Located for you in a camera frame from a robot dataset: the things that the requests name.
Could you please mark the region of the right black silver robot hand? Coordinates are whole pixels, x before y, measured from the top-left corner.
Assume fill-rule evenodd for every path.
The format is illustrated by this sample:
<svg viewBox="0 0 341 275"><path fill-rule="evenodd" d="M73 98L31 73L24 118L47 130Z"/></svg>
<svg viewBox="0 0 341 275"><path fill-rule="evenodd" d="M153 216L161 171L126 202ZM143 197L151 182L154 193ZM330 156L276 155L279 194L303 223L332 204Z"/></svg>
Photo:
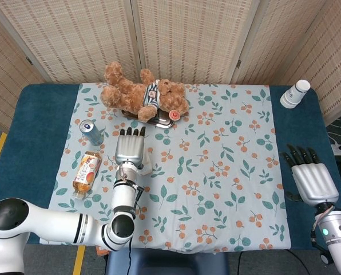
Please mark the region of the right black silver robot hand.
<svg viewBox="0 0 341 275"><path fill-rule="evenodd" d="M322 203L334 204L338 201L339 191L326 165L311 148L287 144L289 153L281 155L292 171L299 195L304 203L317 207Z"/></svg>

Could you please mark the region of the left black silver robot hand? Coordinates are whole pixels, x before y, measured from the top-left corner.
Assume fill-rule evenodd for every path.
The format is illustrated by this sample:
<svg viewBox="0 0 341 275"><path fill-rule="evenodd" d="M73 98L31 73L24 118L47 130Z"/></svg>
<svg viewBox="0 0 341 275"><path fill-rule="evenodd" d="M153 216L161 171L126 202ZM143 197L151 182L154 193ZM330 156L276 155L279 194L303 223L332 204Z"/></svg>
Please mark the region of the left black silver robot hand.
<svg viewBox="0 0 341 275"><path fill-rule="evenodd" d="M140 131L131 127L125 131L120 130L117 140L115 161L117 164L131 162L135 167L142 169L144 158L144 137L146 127L142 127Z"/></svg>

